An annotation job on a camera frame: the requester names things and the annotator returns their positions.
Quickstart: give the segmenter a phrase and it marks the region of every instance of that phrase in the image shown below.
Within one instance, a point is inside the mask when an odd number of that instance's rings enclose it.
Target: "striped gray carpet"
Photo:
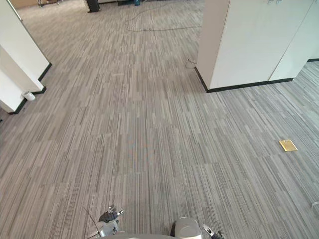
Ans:
[[[291,83],[206,94],[203,0],[19,11],[53,66],[47,91],[0,113],[0,238],[83,238],[108,205],[130,233],[181,216],[227,239],[319,238],[319,63]],[[299,149],[283,152],[278,141]]]

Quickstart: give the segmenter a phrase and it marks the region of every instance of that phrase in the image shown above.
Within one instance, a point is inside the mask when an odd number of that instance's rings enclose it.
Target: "cable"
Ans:
[[[98,228],[98,226],[96,225],[95,221],[93,220],[91,214],[89,213],[88,210],[86,210],[86,208],[85,208],[84,206],[83,206],[83,208],[84,208],[84,210],[86,211],[86,213],[90,216],[91,220],[93,221],[93,223],[94,223],[94,225],[95,225],[95,227],[96,227],[96,230],[98,230],[98,234],[100,235],[99,228]]]
[[[193,63],[193,64],[195,64],[195,65],[197,64],[196,62],[193,62],[193,61],[187,59],[187,62],[185,63],[185,68],[187,68],[187,69],[195,69],[196,66],[194,66],[194,67],[187,67],[188,62]]]
[[[169,2],[169,3],[166,3],[166,4],[163,4],[161,6],[157,6],[157,7],[153,7],[153,8],[149,8],[149,9],[146,9],[146,10],[143,10],[141,12],[139,12],[137,15],[135,15],[133,18],[129,19],[129,20],[126,20],[124,23],[126,24],[127,23],[127,27],[126,27],[126,31],[130,31],[130,32],[143,32],[143,31],[174,31],[174,30],[183,30],[183,29],[189,29],[189,28],[199,28],[201,26],[187,26],[187,27],[176,27],[176,28],[169,28],[169,29],[142,29],[142,30],[131,30],[129,29],[129,22],[136,19],[139,15],[141,15],[142,13],[146,12],[146,11],[151,11],[151,10],[154,10],[154,9],[158,9],[158,8],[162,8],[164,6],[167,6],[169,4],[173,4],[173,3],[176,3],[176,2],[180,2],[180,1],[188,1],[188,0],[178,0],[178,1],[174,1],[174,2]]]

